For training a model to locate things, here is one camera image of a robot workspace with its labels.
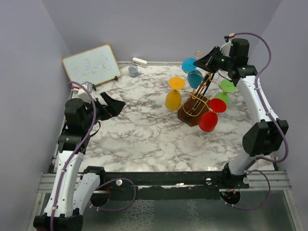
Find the blue plastic wine glass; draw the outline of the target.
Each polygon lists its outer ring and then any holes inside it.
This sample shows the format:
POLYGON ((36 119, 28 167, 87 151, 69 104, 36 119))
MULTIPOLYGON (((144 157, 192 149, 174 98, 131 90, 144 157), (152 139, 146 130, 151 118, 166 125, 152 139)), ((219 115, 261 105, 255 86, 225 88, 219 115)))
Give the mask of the blue plastic wine glass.
POLYGON ((188 58, 183 61, 181 68, 183 72, 187 75, 187 80, 191 88, 197 89, 201 82, 203 81, 203 75, 200 71, 197 70, 197 66, 193 63, 196 61, 196 58, 188 58))

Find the green plastic wine glass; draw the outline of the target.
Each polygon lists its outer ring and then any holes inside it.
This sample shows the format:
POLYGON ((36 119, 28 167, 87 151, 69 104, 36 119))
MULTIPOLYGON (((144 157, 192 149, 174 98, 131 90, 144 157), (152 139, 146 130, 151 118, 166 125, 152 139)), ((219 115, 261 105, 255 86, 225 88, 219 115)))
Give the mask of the green plastic wine glass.
POLYGON ((221 92, 217 93, 214 98, 220 99, 224 101, 226 105, 228 105, 230 102, 229 94, 236 92, 237 88, 231 81, 226 79, 220 82, 219 87, 221 89, 221 92))

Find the yellow plastic wine glass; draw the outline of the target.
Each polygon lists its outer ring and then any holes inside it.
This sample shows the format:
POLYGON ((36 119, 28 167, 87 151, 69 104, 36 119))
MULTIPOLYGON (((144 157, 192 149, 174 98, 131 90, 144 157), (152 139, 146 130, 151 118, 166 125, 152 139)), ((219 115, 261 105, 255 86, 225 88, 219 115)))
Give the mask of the yellow plastic wine glass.
POLYGON ((179 90, 185 87, 185 81, 180 77, 172 77, 168 81, 171 91, 166 95, 165 107, 170 111, 177 111, 181 106, 181 94, 179 90))

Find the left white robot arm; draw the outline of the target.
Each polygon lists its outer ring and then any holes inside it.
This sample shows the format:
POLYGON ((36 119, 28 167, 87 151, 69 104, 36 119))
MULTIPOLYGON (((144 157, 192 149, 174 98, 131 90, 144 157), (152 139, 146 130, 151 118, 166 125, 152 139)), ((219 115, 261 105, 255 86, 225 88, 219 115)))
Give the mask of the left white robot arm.
POLYGON ((89 103, 73 98, 65 103, 65 123, 58 138, 58 167, 49 201, 42 215, 35 216, 38 231, 80 231, 83 212, 94 190, 106 185, 103 167, 86 168, 79 187, 77 176, 90 141, 90 132, 99 122, 118 116, 125 102, 101 93, 105 104, 97 99, 89 103))

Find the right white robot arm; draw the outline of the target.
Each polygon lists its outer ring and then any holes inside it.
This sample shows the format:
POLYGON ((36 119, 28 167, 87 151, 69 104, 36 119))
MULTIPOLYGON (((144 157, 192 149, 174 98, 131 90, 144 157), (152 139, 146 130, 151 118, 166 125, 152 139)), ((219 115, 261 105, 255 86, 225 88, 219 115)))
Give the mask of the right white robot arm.
POLYGON ((248 64, 249 41, 226 37, 226 43, 214 47, 207 55, 196 60, 194 66, 209 73, 223 70, 233 86, 242 94, 253 125, 242 139, 243 150, 222 171, 221 183, 232 188, 257 161, 281 163, 289 155, 286 120, 280 120, 272 110, 259 81, 260 72, 248 64))

